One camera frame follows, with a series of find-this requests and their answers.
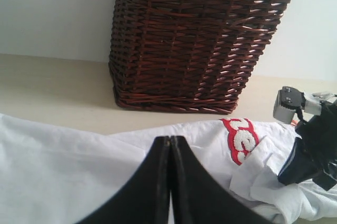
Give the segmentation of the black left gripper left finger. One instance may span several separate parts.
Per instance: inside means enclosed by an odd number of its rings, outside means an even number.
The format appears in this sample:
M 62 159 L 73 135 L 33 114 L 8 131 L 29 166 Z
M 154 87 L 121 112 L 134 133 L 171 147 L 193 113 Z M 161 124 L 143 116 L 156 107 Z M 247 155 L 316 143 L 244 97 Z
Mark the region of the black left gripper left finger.
M 168 223 L 170 148 L 169 137 L 155 138 L 127 183 L 79 223 Z

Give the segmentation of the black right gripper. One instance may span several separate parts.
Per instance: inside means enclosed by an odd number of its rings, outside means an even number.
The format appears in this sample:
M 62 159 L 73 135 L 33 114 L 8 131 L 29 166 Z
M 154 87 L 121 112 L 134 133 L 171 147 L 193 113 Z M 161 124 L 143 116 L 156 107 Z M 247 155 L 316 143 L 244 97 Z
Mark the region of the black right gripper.
M 321 103 L 321 114 L 301 120 L 292 150 L 277 175 L 283 185 L 312 179 L 328 191 L 336 185 L 336 102 Z

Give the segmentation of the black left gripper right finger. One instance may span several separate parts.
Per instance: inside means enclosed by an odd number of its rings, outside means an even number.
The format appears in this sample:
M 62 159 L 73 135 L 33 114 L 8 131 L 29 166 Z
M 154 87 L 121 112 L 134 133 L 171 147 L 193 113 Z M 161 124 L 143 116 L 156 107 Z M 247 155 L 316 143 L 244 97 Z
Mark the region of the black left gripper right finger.
M 170 137 L 170 191 L 175 223 L 266 223 L 201 165 L 185 137 Z

